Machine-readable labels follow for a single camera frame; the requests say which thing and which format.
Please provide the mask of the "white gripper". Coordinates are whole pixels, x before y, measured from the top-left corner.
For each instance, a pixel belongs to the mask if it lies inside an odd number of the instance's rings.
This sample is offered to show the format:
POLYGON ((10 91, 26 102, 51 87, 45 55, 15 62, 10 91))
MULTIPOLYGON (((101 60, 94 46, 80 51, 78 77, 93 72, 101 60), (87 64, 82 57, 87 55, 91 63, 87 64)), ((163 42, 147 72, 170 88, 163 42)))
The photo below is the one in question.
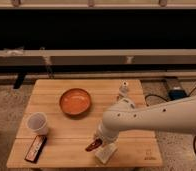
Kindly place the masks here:
POLYGON ((100 139, 104 145, 114 143, 118 138, 119 132, 108 129, 102 122, 99 123, 94 139, 100 139))

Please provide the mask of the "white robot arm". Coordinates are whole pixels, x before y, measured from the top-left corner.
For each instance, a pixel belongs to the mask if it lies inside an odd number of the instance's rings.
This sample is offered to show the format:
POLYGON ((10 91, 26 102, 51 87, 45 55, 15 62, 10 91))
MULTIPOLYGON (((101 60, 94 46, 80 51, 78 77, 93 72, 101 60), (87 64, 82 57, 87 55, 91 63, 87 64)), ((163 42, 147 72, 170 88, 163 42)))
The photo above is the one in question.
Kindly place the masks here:
POLYGON ((196 96, 143 108, 136 108, 130 98, 122 98, 105 110, 94 137, 111 144, 127 130, 196 134, 196 96))

